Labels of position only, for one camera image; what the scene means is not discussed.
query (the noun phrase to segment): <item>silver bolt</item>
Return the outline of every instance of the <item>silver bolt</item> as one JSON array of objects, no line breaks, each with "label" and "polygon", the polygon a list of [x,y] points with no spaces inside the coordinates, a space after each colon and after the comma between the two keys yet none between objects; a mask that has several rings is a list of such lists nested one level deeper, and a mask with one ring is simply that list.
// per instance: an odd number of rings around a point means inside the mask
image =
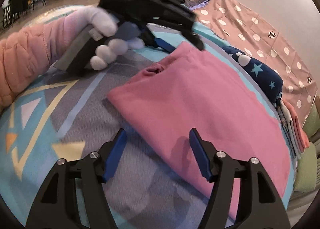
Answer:
[{"label": "silver bolt", "polygon": [[226,153],[220,151],[220,152],[217,152],[217,156],[218,156],[219,158],[224,158],[224,157],[226,156]]},{"label": "silver bolt", "polygon": [[259,159],[256,158],[256,157],[251,158],[250,161],[251,161],[253,164],[258,164],[258,163],[259,163]]},{"label": "silver bolt", "polygon": [[65,164],[65,163],[66,163],[66,159],[61,158],[61,159],[58,159],[58,160],[57,160],[57,164],[58,164],[58,165],[63,165],[63,164]]},{"label": "silver bolt", "polygon": [[91,159],[95,159],[95,158],[98,158],[99,157],[99,153],[98,152],[92,152],[90,153],[90,158]]}]

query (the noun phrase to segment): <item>white tag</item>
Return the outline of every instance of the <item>white tag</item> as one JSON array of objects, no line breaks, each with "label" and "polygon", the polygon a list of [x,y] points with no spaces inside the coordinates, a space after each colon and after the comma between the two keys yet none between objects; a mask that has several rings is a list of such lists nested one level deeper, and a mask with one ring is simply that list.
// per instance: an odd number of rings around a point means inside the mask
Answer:
[{"label": "white tag", "polygon": [[94,28],[89,31],[89,34],[95,41],[99,41],[103,38],[103,36]]}]

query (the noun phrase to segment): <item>pink folded cloth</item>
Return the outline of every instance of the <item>pink folded cloth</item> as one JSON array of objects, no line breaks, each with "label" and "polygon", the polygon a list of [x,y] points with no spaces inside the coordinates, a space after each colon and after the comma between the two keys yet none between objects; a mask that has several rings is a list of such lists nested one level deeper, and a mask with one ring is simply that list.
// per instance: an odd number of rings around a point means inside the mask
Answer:
[{"label": "pink folded cloth", "polygon": [[291,114],[293,120],[294,133],[296,134],[300,151],[303,153],[305,148],[310,147],[308,136],[306,135],[299,123],[299,119],[294,107],[287,100],[282,99],[282,101]]},{"label": "pink folded cloth", "polygon": [[[188,135],[193,127],[203,140],[232,158],[259,158],[280,196],[284,195],[290,158],[279,122],[270,117],[238,72],[208,51],[183,42],[107,97],[154,151],[207,197],[212,184],[201,176],[191,150]],[[239,188],[235,180],[233,218]]]}]

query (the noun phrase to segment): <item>pink puffer jacket sleeve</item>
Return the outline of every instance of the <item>pink puffer jacket sleeve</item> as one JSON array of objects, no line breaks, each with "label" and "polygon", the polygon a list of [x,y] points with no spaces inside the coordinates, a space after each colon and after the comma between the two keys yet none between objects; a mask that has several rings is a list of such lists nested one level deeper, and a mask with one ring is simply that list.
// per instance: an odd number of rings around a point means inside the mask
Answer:
[{"label": "pink puffer jacket sleeve", "polygon": [[71,43],[65,18],[25,27],[0,41],[0,113]]}]

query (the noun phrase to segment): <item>white triangle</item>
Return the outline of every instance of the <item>white triangle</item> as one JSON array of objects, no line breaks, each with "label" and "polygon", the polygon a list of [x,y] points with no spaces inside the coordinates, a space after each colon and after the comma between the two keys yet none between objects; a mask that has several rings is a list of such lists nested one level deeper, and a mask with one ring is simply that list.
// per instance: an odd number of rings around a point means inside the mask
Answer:
[{"label": "white triangle", "polygon": [[33,100],[33,101],[21,106],[22,129],[24,129],[26,127],[27,122],[29,121],[33,111],[36,109],[40,100],[41,100],[41,98],[38,98],[36,100]]},{"label": "white triangle", "polygon": [[81,159],[82,151],[85,146],[85,141],[68,142],[68,143],[53,143],[52,149],[58,155],[58,158],[64,158],[67,161],[75,161]]}]

